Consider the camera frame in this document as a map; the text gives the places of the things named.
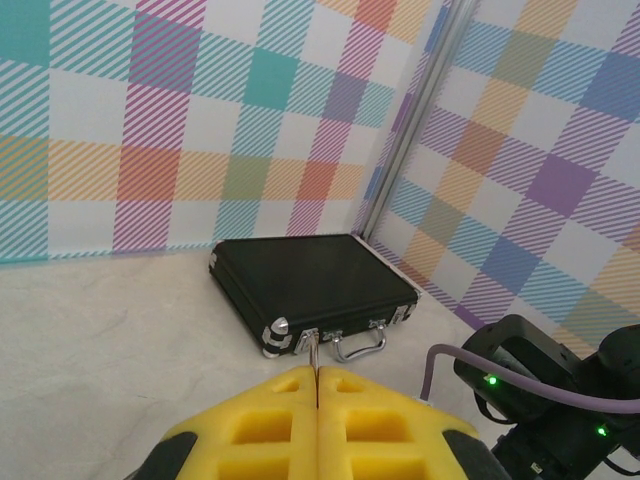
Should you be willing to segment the aluminium frame post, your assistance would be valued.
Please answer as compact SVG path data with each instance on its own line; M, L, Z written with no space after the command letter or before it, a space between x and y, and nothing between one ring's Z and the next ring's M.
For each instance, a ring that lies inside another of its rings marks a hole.
M409 150L417 143L434 108L447 70L480 2L435 0L435 9L425 17L383 124L383 136L374 147L374 163L363 181L352 233L366 243L372 241L408 161Z

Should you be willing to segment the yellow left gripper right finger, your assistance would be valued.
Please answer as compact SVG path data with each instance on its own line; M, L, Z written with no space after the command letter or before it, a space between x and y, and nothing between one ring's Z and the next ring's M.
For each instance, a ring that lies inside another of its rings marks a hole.
M503 467L469 423L324 366L318 480L503 480Z

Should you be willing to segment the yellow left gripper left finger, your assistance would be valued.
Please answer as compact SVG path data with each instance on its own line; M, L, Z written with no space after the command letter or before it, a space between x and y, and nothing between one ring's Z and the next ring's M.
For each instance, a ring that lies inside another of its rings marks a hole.
M317 419L296 367L171 427L127 480L319 480Z

